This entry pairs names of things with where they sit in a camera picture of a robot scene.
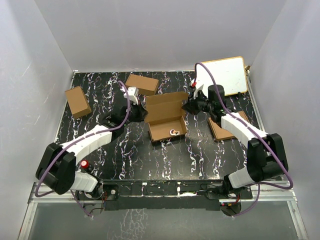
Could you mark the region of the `small round sticker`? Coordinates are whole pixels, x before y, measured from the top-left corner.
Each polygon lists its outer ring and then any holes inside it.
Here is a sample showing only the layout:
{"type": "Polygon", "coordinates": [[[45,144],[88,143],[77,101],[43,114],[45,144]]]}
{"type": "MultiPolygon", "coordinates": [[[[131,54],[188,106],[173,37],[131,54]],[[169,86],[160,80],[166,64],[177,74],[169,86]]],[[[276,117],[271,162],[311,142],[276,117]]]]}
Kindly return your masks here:
{"type": "Polygon", "coordinates": [[[170,135],[171,136],[178,136],[180,134],[180,132],[178,130],[175,130],[175,129],[171,129],[169,131],[170,135]]]}

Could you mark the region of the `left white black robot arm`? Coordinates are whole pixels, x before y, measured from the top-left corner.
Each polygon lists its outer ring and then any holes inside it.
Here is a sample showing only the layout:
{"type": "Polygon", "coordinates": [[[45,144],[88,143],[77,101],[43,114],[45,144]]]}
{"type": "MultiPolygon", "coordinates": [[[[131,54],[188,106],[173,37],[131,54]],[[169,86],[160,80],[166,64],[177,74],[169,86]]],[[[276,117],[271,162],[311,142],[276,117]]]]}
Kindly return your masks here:
{"type": "Polygon", "coordinates": [[[132,103],[130,107],[101,116],[92,130],[69,142],[49,144],[35,177],[58,195],[82,191],[93,200],[99,199],[103,195],[103,184],[93,175],[94,167],[85,158],[116,140],[129,123],[142,122],[147,115],[142,104],[132,103]]]}

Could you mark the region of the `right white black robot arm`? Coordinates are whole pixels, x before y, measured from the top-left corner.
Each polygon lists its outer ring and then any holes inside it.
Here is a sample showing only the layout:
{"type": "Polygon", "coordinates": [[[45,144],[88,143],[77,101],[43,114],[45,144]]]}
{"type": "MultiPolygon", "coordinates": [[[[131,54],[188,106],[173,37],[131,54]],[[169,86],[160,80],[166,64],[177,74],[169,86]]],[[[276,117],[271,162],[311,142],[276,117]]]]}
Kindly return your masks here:
{"type": "Polygon", "coordinates": [[[257,129],[239,113],[226,107],[221,85],[210,85],[207,95],[202,90],[192,90],[182,109],[193,115],[208,113],[214,123],[230,132],[246,147],[246,166],[226,175],[220,186],[206,186],[208,197],[224,195],[233,199],[246,187],[288,174],[289,166],[282,137],[277,133],[268,134],[257,129]]]}

